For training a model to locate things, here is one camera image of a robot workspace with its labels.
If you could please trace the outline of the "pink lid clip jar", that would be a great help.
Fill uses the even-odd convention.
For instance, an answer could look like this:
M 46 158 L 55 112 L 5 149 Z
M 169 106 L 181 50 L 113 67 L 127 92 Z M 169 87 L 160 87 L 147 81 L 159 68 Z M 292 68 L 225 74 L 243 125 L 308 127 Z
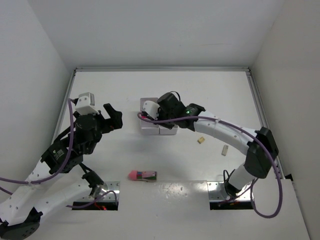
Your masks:
M 139 171 L 132 170 L 128 174 L 128 179 L 131 181 L 156 181 L 157 172 L 156 171 Z

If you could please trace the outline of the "metal base plate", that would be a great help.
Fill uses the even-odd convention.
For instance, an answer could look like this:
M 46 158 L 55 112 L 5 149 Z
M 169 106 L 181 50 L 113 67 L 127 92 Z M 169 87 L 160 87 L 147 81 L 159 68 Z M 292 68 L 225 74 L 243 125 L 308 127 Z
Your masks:
M 242 190 L 236 194 L 234 201 L 247 202 L 250 201 L 250 188 L 251 184 L 246 184 Z M 208 181 L 208 199 L 210 203 L 219 203 L 230 200 L 231 197 L 227 194 L 224 188 L 223 181 Z
M 100 185 L 92 193 L 81 195 L 80 198 L 75 200 L 76 202 L 89 203 L 94 199 L 102 196 L 97 202 L 101 203 L 115 203 L 120 198 L 120 186 L 119 181 L 106 181 L 103 185 Z

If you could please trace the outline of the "right white compartment organizer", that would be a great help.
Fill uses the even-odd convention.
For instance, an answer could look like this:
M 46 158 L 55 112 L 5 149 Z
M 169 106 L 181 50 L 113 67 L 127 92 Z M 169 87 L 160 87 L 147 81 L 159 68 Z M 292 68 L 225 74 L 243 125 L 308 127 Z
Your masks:
M 159 127 L 159 135 L 162 136 L 172 136 L 172 135 L 176 135 L 178 132 L 179 127 L 177 125 L 175 125 L 173 128 L 169 129 L 163 126 Z

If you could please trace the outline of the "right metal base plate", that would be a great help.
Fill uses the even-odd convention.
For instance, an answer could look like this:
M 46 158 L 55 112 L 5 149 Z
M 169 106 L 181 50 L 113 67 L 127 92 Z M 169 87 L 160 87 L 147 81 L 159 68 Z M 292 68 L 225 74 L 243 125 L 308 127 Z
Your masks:
M 242 190 L 236 194 L 234 201 L 247 202 L 250 201 L 250 188 L 251 184 L 246 184 Z M 223 181 L 208 181 L 208 199 L 210 203 L 219 203 L 230 200 L 231 197 L 227 194 L 224 188 Z

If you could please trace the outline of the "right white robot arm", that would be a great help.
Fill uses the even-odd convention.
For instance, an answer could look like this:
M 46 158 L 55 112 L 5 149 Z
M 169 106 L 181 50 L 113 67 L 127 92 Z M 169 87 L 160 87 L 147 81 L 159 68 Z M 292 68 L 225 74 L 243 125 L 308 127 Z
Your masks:
M 279 154 L 270 129 L 261 127 L 254 130 L 232 123 L 227 124 L 218 120 L 203 106 L 195 103 L 184 105 L 171 92 L 161 96 L 157 104 L 158 119 L 171 121 L 163 123 L 163 127 L 177 125 L 182 129 L 212 136 L 245 155 L 244 163 L 233 170 L 224 182 L 225 192 L 229 196 L 235 197 L 246 184 L 254 179 L 264 179 L 269 174 Z

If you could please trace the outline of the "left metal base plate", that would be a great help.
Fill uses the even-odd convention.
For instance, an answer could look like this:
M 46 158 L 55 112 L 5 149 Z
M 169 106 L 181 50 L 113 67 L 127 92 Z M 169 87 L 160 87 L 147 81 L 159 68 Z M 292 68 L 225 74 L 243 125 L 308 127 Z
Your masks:
M 102 196 L 97 202 L 101 203 L 115 203 L 120 198 L 120 186 L 119 181 L 106 181 L 103 185 L 100 185 L 92 193 L 81 195 L 80 198 L 75 200 L 76 202 L 89 203 L 94 199 Z

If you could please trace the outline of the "tan eraser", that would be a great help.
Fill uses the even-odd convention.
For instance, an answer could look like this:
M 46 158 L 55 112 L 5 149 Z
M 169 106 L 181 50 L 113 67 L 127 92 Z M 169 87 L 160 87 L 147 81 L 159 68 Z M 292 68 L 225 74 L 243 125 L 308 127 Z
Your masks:
M 200 137 L 200 138 L 197 140 L 197 142 L 198 142 L 199 144 L 202 144 L 204 141 L 205 141 L 205 138 L 204 138 L 204 137 Z

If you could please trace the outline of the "grey white eraser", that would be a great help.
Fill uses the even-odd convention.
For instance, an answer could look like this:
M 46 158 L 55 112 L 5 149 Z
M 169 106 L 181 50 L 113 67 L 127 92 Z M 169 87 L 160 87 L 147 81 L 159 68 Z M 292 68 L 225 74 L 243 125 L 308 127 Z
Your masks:
M 222 148 L 221 155 L 226 156 L 228 153 L 228 149 L 229 149 L 229 146 L 225 144 Z

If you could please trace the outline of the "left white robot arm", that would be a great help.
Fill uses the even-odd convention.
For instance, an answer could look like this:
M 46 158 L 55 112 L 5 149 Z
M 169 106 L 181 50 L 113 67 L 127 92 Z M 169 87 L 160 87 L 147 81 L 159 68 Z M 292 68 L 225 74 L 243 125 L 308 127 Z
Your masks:
M 115 204 L 118 195 L 108 189 L 99 175 L 83 164 L 83 156 L 93 153 L 104 134 L 121 129 L 122 112 L 109 103 L 104 104 L 109 115 L 105 119 L 92 103 L 75 104 L 69 112 L 70 126 L 61 132 L 19 188 L 0 205 L 0 237 L 5 240 L 24 240 L 34 234 L 52 213 L 63 208 L 86 208 L 106 195 L 112 194 Z M 73 167 L 84 170 L 80 182 L 58 193 L 44 197 L 48 189 Z

